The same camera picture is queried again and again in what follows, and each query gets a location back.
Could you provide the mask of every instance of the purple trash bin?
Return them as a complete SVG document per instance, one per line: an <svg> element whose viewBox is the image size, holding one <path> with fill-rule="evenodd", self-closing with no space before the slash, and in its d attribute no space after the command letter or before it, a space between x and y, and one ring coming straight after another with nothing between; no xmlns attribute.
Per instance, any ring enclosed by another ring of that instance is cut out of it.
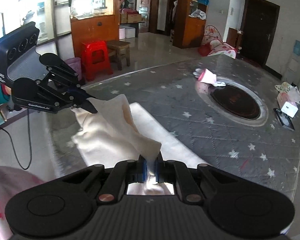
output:
<svg viewBox="0 0 300 240"><path fill-rule="evenodd" d="M81 73L81 58L74 57L65 60L65 62L69 65L70 68L72 68L74 71L78 73L78 80L82 79L82 73Z"/></svg>

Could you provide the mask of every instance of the black cable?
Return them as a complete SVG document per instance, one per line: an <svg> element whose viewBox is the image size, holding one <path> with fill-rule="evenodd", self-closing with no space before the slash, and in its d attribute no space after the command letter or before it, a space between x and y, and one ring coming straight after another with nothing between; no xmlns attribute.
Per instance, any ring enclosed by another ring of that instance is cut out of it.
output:
<svg viewBox="0 0 300 240"><path fill-rule="evenodd" d="M11 135L9 132L7 132L5 129L1 128L1 130L3 130L4 132L6 132L8 135L9 135L9 138L10 138L10 141L11 141L11 145L12 145L12 149L14 150L14 154L15 154L15 157L16 157L16 160L19 164L19 166L23 169L23 170L27 170L29 169L30 165L31 165L31 162L32 162L32 147L31 147L31 138L30 138L30 120L29 120L29 109L27 109L27 119L28 119L28 138L29 138L29 149L30 149L30 160L29 160L29 164L26 168L24 168L21 164L20 164L20 161L17 157L17 154L16 154L16 149L15 149L15 146L14 146L14 142L12 141L12 138L11 138Z"/></svg>

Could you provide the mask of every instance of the wooden stool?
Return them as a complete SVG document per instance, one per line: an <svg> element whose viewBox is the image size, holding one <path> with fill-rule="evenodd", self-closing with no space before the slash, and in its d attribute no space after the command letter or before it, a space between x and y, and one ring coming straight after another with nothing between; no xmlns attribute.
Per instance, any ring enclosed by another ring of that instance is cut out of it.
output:
<svg viewBox="0 0 300 240"><path fill-rule="evenodd" d="M118 70L122 70L122 59L127 60L127 66L130 66L130 43L126 41L107 41L108 49L114 49L116 51L116 58L118 64ZM121 54L121 50L125 49L126 53Z"/></svg>

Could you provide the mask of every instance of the metal screw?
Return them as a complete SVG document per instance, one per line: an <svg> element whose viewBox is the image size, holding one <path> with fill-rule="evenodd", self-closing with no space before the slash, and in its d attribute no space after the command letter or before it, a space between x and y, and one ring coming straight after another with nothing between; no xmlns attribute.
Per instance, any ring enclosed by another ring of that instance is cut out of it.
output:
<svg viewBox="0 0 300 240"><path fill-rule="evenodd" d="M99 200L102 202L110 202L114 200L114 196L111 194L102 194L99 196Z"/></svg>
<svg viewBox="0 0 300 240"><path fill-rule="evenodd" d="M198 194L190 194L185 198L188 202L199 202L201 201L201 196Z"/></svg>

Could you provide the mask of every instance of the ribbed black surface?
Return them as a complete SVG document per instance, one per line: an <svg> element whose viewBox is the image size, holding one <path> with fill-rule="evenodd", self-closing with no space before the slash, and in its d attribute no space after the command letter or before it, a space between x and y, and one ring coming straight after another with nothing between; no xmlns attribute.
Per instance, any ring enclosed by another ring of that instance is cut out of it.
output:
<svg viewBox="0 0 300 240"><path fill-rule="evenodd" d="M12 239L27 238L14 236ZM86 226L71 235L55 239L242 240L221 231L200 207L186 205L177 196L132 195L124 195L118 204L101 206ZM281 235L271 239L284 240L287 237Z"/></svg>

